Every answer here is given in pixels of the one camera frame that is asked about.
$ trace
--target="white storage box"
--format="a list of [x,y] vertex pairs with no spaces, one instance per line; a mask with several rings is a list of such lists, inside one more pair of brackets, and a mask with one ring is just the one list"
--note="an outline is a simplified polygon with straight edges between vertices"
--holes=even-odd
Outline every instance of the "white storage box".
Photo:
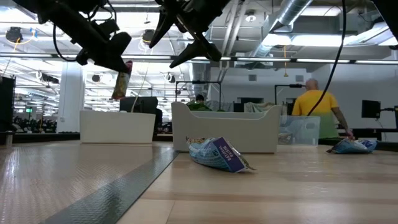
[[224,137],[242,153],[275,153],[281,106],[266,113],[190,111],[172,103],[174,149],[188,152],[186,137]]
[[151,143],[154,126],[154,114],[80,111],[82,143]]
[[278,144],[318,146],[320,121],[318,116],[281,116]]

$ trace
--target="pillar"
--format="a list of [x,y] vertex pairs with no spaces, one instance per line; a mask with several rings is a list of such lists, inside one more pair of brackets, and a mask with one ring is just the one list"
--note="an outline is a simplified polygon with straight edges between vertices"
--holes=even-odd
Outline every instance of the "pillar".
[[80,132],[80,110],[84,109],[86,75],[81,65],[64,62],[62,66],[57,133]]

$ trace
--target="metal strip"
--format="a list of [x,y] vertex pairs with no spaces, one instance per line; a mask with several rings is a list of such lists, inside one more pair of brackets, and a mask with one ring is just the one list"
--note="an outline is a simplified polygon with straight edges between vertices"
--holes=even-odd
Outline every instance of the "metal strip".
[[116,223],[177,155],[174,150],[160,154],[42,223]]

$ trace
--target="desk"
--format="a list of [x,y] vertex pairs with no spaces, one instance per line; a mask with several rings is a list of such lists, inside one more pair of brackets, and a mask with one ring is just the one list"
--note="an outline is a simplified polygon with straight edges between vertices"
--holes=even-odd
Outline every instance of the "desk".
[[356,138],[376,138],[382,141],[382,133],[398,133],[398,129],[389,128],[355,128],[353,129]]

